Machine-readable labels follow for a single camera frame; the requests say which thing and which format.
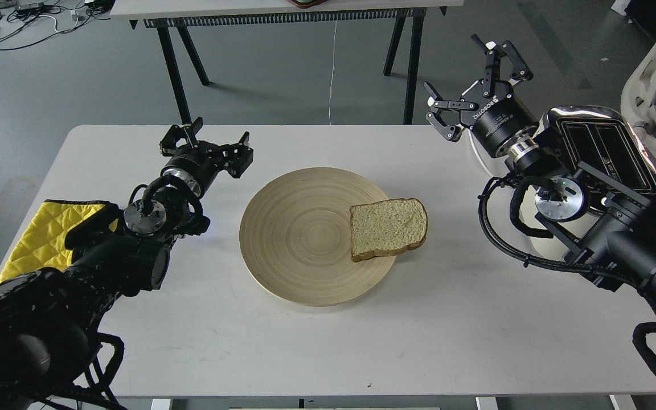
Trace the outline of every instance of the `wooden plate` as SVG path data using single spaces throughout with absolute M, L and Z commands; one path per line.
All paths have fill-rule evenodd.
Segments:
M 290 172 L 252 198 L 240 248 L 267 291 L 307 306 L 357 298 L 379 283 L 395 256 L 351 261 L 349 207 L 388 199 L 373 182 L 335 168 Z

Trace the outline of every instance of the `bread crust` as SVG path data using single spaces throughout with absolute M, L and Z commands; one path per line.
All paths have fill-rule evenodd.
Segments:
M 427 239 L 427 231 L 429 230 L 429 218 L 427 217 L 427 209 L 424 208 L 424 204 L 421 202 L 421 200 L 418 200 L 417 198 L 392 198 L 392 199 L 380 200 L 379 202 L 352 205 L 349 208 L 351 214 L 351 231 L 353 231 L 353 225 L 354 225 L 354 213 L 353 213 L 354 208 L 369 207 L 373 205 L 378 205 L 379 203 L 383 203 L 383 202 L 408 202 L 409 200 L 416 200 L 417 203 L 419 203 L 419 206 L 421 207 L 421 212 L 424 213 L 424 219 L 427 221 L 427 223 L 424 224 L 424 234 L 422 235 L 421 239 L 419 239 L 416 242 L 407 244 L 399 249 L 372 249 L 370 251 L 363 252 L 360 254 L 354 254 L 354 236 L 351 235 L 351 260 L 353 260 L 353 262 L 361 262 L 362 260 L 372 259 L 372 257 L 377 257 L 377 256 L 399 255 L 408 250 L 417 249 L 417 247 L 420 247 L 424 244 L 424 241 L 426 241 Z

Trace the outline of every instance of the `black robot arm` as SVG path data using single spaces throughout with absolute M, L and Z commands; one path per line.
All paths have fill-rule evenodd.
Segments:
M 214 145 L 196 140 L 200 127 L 201 118 L 171 127 L 161 142 L 171 158 L 161 176 L 142 185 L 141 199 L 134 200 L 137 188 L 124 211 L 108 205 L 68 232 L 65 247 L 73 255 L 65 270 L 41 268 L 0 284 L 0 409 L 33 401 L 67 408 L 50 402 L 52 395 L 123 409 L 109 385 L 124 346 L 98 332 L 104 314 L 120 296 L 161 288 L 175 241 L 208 228 L 199 200 L 216 175 L 239 178 L 252 163 L 248 133 Z M 177 146 L 180 140 L 186 143 Z M 114 349 L 104 369 L 102 345 Z M 88 387 L 73 384 L 81 374 Z
M 525 266 L 575 272 L 599 288 L 632 286 L 656 314 L 656 172 L 641 143 L 617 112 L 599 106 L 558 106 L 540 120 L 518 100 L 513 85 L 532 74 L 510 42 L 482 44 L 485 75 L 458 101 L 444 101 L 429 83 L 427 120 L 443 137 L 459 139 L 468 128 L 492 158 L 507 156 L 509 173 L 494 177 L 479 196 L 481 228 L 489 241 Z M 513 62 L 509 81 L 499 79 L 500 60 Z M 459 124 L 441 119 L 458 112 Z M 526 236 L 555 237 L 568 248 L 563 260 L 523 252 L 505 242 L 490 225 L 487 202 L 498 187 L 515 189 L 510 220 Z M 530 228 L 520 219 L 520 204 L 533 188 L 544 229 Z M 560 223 L 591 213 L 598 220 L 581 237 Z M 638 325 L 633 343 L 656 376 L 656 354 L 646 336 L 656 322 Z

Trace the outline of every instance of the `concrete floor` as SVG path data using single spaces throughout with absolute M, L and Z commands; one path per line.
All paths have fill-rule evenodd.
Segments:
M 424 26 L 419 83 L 431 81 L 449 97 L 481 77 L 484 57 L 469 39 L 477 33 L 485 41 L 510 39 L 520 50 L 535 78 L 517 92 L 536 116 L 562 104 L 619 109 L 622 87 L 651 41 L 609 10 L 611 3 L 467 0 L 445 17 L 431 9 Z M 76 2 L 62 4 L 73 7 Z M 66 13 L 58 20 L 60 30 L 72 24 Z M 52 33 L 52 24 L 43 19 L 2 46 L 41 39 Z M 394 74 L 384 77 L 392 27 L 390 20 L 364 20 L 192 28 L 214 81 L 209 88 L 198 82 L 175 32 L 172 36 L 192 116 L 203 116 L 207 124 L 328 124 L 334 31 L 331 122 L 401 124 L 409 30 L 399 46 Z M 424 124 L 426 100 L 420 87 L 415 124 Z M 71 128 L 175 122 L 179 114 L 156 30 L 142 23 L 133 31 L 126 21 L 94 21 L 33 47 L 0 51 L 0 262 Z M 500 405 L 609 408 L 604 397 L 591 397 L 591 402 L 584 397 L 524 400 L 507 399 Z M 135 409 L 148 408 L 133 403 Z M 200 405 L 195 403 L 183 405 Z M 472 401 L 443 408 L 471 407 Z

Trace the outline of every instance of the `desk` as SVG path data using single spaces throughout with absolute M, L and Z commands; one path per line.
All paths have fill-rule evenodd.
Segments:
M 403 122 L 411 124 L 414 114 L 421 36 L 427 7 L 443 7 L 444 13 L 447 6 L 461 6 L 463 2 L 464 0 L 331 0 L 322 5 L 302 10 L 291 5 L 287 0 L 230 0 L 229 2 L 220 0 L 180 0 L 179 2 L 118 0 L 110 15 L 112 18 L 130 20 L 133 28 L 136 27 L 139 19 L 143 19 L 144 26 L 157 29 L 183 124 L 190 124 L 191 114 L 174 55 L 174 46 L 171 43 L 170 27 L 175 27 L 179 31 L 179 36 L 182 38 L 199 80 L 202 85 L 209 86 L 211 82 L 193 44 L 187 29 L 188 26 L 396 18 L 383 68 L 384 75 L 388 76 L 393 68 L 404 22 L 407 17 L 411 17 L 412 37 L 409 45 L 409 68 Z
M 29 221 L 47 198 L 126 205 L 157 176 L 167 125 L 83 125 L 70 132 Z M 634 291 L 599 290 L 578 275 L 523 268 L 477 221 L 487 176 L 467 140 L 429 125 L 206 125 L 198 137 L 235 142 L 249 130 L 255 161 L 241 179 L 220 174 L 202 199 L 203 236 L 177 242 L 162 290 L 121 298 L 101 331 L 122 337 L 116 395 L 552 395 L 656 392 L 631 332 L 653 320 Z M 355 301 L 299 306 L 263 290 L 242 261 L 249 200 L 289 171 L 347 169 L 390 198 L 417 197 L 427 241 L 399 255 Z M 497 230 L 509 192 L 491 203 Z M 18 237 L 23 232 L 22 225 Z

